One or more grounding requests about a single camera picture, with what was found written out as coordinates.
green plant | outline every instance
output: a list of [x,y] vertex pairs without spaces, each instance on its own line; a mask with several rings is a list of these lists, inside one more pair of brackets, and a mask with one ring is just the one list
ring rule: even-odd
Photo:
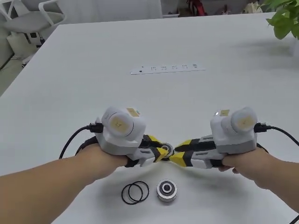
[[299,40],[299,0],[266,0],[263,5],[276,11],[268,23],[274,27],[274,34],[283,39],[290,32]]

human hand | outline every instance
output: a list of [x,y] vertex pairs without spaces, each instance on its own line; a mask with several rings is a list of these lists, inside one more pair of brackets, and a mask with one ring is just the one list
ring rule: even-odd
[[262,148],[237,155],[228,155],[222,160],[224,167],[219,168],[221,172],[233,168],[233,173],[240,173],[244,177],[253,180],[257,186],[266,187],[267,177],[279,160]]
[[126,156],[110,155],[101,150],[99,144],[92,144],[82,149],[76,156],[78,163],[87,169],[93,181],[112,174],[116,168],[125,166]]

ball bearing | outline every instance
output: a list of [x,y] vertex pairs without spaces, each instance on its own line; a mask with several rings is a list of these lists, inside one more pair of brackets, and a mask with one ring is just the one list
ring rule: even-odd
[[168,143],[162,143],[162,147],[161,148],[163,148],[163,149],[165,149],[165,150],[168,151],[168,154],[162,160],[168,161],[169,157],[174,154],[174,149],[173,149],[172,145],[168,144]]
[[163,202],[172,202],[176,199],[177,192],[177,185],[172,180],[164,179],[157,185],[157,196]]

black rubber o-ring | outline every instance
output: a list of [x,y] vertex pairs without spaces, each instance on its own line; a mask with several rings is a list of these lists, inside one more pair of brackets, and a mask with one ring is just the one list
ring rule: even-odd
[[[141,191],[141,196],[140,196],[139,201],[137,201],[137,202],[133,202],[133,203],[129,203],[129,202],[127,202],[127,201],[124,199],[124,197],[123,197],[123,192],[125,191],[125,189],[126,189],[127,187],[131,187],[132,185],[137,186],[137,187],[140,189],[140,191]],[[143,191],[142,191],[142,188],[141,188],[139,185],[135,184],[135,183],[128,184],[128,185],[126,185],[126,186],[122,189],[122,191],[121,191],[121,198],[122,198],[123,202],[126,203],[126,204],[129,204],[129,205],[137,204],[137,203],[139,203],[139,202],[142,200],[142,198],[143,198]]]
[[[142,197],[143,197],[143,196],[142,196],[140,200],[136,200],[136,199],[132,198],[132,196],[131,196],[131,194],[130,194],[131,186],[132,186],[132,185],[136,185],[137,183],[143,183],[143,184],[146,186],[147,190],[148,190],[148,193],[147,193],[147,195],[146,195],[146,197],[145,197],[144,199],[142,199]],[[150,188],[149,188],[148,184],[147,184],[146,182],[143,182],[143,181],[135,181],[134,183],[132,183],[132,185],[129,186],[129,189],[128,189],[128,196],[129,196],[129,198],[130,198],[132,201],[136,202],[136,203],[144,202],[144,201],[149,197],[149,194],[150,194]]]

gray floor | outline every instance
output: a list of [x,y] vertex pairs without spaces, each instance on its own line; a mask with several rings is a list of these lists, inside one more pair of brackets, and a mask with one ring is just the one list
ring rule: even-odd
[[0,71],[0,97],[22,71],[21,61],[10,60]]

